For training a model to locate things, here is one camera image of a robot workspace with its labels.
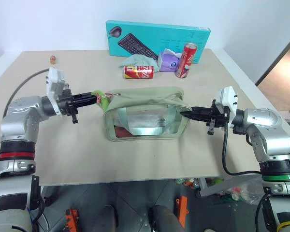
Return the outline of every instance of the keyboard image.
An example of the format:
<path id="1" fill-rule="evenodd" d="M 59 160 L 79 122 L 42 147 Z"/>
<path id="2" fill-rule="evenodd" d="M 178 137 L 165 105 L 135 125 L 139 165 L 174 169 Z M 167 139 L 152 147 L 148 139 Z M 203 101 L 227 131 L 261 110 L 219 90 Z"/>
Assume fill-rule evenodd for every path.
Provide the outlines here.
<path id="1" fill-rule="evenodd" d="M 155 60 L 158 59 L 157 54 L 155 54 L 152 50 L 146 47 L 138 38 L 136 38 L 131 33 L 122 38 L 118 42 L 118 45 L 126 51 L 130 52 L 132 55 L 141 54 L 147 57 L 152 57 Z"/>

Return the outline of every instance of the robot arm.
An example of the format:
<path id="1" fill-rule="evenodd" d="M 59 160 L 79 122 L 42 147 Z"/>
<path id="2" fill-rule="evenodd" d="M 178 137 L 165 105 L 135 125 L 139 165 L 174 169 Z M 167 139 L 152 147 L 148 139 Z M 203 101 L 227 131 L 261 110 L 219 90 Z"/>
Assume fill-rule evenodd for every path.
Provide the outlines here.
<path id="1" fill-rule="evenodd" d="M 210 108 L 193 107 L 192 112 L 181 114 L 206 122 L 210 135 L 214 134 L 215 127 L 228 125 L 233 127 L 233 133 L 250 137 L 260 172 L 232 174 L 224 167 L 225 171 L 232 175 L 260 173 L 266 194 L 261 204 L 268 231 L 290 231 L 290 137 L 282 129 L 281 117 L 276 112 L 269 109 L 243 111 L 236 106 L 237 95 L 232 87 L 226 87 L 219 91 Z"/>
<path id="2" fill-rule="evenodd" d="M 40 122 L 50 116 L 67 115 L 77 123 L 77 108 L 97 100 L 91 93 L 72 95 L 63 72 L 53 68 L 49 69 L 46 84 L 47 96 L 11 102 L 1 123 L 0 232 L 30 232 L 29 210 L 43 211 L 39 177 L 33 175 Z"/>

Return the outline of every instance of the orange bracket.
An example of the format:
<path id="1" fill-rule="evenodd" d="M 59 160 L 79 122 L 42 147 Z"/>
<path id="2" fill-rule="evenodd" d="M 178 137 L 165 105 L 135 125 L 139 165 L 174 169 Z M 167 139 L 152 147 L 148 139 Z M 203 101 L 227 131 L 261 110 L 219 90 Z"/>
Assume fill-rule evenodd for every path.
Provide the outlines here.
<path id="1" fill-rule="evenodd" d="M 78 232 L 77 222 L 78 213 L 76 209 L 69 208 L 66 210 L 66 226 L 63 229 L 64 232 Z"/>
<path id="2" fill-rule="evenodd" d="M 178 208 L 177 218 L 183 228 L 185 228 L 186 225 L 186 215 L 189 213 L 187 209 L 187 203 L 188 198 L 185 196 L 181 196 L 180 198 L 176 199 L 176 206 Z"/>

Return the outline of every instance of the purple tissue box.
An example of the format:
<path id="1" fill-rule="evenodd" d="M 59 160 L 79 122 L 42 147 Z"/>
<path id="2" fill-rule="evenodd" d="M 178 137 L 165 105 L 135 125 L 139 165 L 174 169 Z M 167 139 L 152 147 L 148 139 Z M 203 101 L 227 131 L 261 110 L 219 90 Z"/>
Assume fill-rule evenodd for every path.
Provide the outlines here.
<path id="1" fill-rule="evenodd" d="M 159 53 L 158 67 L 160 72 L 175 72 L 179 63 L 179 58 L 172 54 Z"/>

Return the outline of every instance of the red ring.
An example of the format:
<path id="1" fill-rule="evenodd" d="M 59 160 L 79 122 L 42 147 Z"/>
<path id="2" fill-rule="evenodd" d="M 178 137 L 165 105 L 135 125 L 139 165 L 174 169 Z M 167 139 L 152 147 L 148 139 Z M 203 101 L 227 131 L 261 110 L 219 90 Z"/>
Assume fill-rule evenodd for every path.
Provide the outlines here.
<path id="1" fill-rule="evenodd" d="M 34 159 L 35 155 L 34 153 L 31 152 L 9 152 L 0 154 L 0 159 L 17 158 L 17 157 L 26 157 Z"/>

